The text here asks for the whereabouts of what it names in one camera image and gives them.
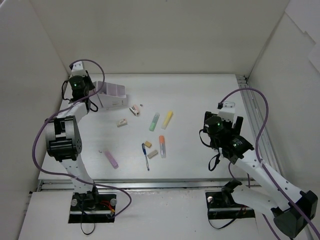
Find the blue ballpoint pen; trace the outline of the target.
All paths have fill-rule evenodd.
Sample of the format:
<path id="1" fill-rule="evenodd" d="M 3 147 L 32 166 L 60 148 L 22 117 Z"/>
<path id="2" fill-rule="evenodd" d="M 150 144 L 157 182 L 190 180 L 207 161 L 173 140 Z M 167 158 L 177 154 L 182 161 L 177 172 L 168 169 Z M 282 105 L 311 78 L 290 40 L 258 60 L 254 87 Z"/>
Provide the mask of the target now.
<path id="1" fill-rule="evenodd" d="M 144 158 L 145 158 L 146 168 L 147 168 L 148 171 L 150 171 L 150 166 L 149 166 L 149 162 L 148 162 L 148 156 L 147 156 L 145 144 L 142 143 L 141 147 L 142 147 L 143 155 L 144 155 Z"/>

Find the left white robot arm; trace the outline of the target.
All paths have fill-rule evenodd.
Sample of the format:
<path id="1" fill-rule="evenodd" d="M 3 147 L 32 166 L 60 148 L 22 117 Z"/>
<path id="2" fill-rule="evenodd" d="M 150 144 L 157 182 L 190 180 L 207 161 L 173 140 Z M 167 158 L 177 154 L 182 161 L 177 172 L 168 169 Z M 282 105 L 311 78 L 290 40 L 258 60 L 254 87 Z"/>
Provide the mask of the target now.
<path id="1" fill-rule="evenodd" d="M 73 70 L 68 83 L 72 89 L 70 109 L 59 113 L 45 127 L 46 150 L 70 176 L 74 186 L 72 202 L 82 210 L 94 210 L 100 204 L 100 197 L 82 160 L 83 143 L 78 122 L 91 110 L 91 101 L 82 98 L 95 86 L 87 70 Z"/>

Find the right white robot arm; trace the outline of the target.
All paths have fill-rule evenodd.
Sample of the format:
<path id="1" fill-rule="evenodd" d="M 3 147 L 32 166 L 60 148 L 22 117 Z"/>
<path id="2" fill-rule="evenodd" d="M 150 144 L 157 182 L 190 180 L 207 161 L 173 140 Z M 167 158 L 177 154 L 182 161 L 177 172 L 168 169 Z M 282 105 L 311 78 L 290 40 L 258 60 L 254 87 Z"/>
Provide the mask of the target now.
<path id="1" fill-rule="evenodd" d="M 240 136 L 242 122 L 240 116 L 232 124 L 220 115 L 207 111 L 201 131 L 210 138 L 208 147 L 218 152 L 217 158 L 224 157 L 245 171 L 268 194 L 256 192 L 240 181 L 232 180 L 222 188 L 221 200 L 227 206 L 246 205 L 271 217 L 284 235 L 294 239 L 315 217 L 318 196 L 311 190 L 303 191 L 291 184 L 269 164 L 259 160 L 253 145 Z"/>

